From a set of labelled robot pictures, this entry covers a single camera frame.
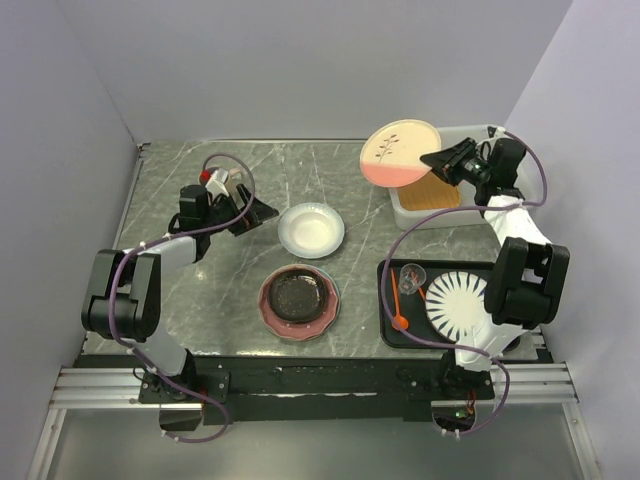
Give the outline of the pink and cream plate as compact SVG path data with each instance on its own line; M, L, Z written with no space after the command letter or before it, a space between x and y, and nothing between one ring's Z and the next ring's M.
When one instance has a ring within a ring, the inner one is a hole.
M360 152L360 170L373 185L400 188L430 172L422 155L441 150L439 132L431 124L415 119L391 122L374 132Z

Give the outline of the woven orange bamboo tray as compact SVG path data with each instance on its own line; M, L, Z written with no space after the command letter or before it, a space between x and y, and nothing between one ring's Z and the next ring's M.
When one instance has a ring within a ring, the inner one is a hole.
M432 172L399 188L397 194L400 205L411 212L456 208L461 205L459 189L440 180Z

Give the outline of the black speckled square plate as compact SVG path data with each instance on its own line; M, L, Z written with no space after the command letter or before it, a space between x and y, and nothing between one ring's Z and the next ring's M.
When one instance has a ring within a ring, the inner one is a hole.
M327 303L323 279L309 269L278 273L268 288L268 304L282 320L303 324L316 319Z

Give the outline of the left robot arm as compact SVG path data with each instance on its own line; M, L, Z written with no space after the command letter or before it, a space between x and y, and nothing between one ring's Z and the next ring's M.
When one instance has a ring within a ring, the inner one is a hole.
M162 239L96 254L81 311L84 329L127 347L172 399L191 399L199 387L193 355L160 326L162 277L202 260L213 235L227 230L239 236L278 215L242 183L235 194L182 188L179 211Z

